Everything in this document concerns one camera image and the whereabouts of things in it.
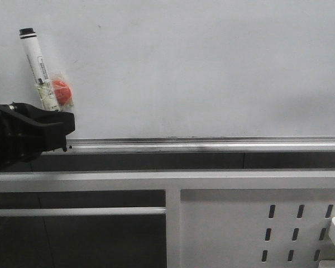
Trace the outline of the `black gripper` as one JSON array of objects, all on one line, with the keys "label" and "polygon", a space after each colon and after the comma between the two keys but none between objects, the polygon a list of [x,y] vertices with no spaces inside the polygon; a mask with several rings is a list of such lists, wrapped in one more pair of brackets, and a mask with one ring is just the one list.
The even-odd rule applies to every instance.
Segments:
[{"label": "black gripper", "polygon": [[[21,116],[14,127],[13,112]],[[19,160],[29,162],[43,152],[66,152],[66,136],[74,130],[73,113],[46,111],[26,103],[0,104],[0,171],[17,162],[15,145]]]}]

